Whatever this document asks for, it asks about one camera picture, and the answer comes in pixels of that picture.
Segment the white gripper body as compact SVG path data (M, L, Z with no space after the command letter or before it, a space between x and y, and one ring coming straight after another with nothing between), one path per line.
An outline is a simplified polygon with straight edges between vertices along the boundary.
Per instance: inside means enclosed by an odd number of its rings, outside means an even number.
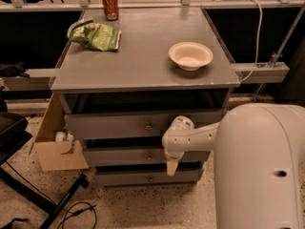
M183 156L184 152L165 149L164 154L167 160L179 161Z

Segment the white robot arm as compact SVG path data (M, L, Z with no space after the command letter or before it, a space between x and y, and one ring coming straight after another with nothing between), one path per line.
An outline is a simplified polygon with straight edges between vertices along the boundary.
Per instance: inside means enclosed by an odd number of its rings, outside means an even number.
M304 107L240 105L201 128L180 115L162 145L170 176L186 152L213 152L217 229L303 229Z

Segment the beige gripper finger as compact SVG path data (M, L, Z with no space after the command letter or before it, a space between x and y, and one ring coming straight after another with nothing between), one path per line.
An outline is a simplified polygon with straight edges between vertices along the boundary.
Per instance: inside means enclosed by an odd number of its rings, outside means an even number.
M167 161L167 175L173 177L178 167L178 162L176 160Z

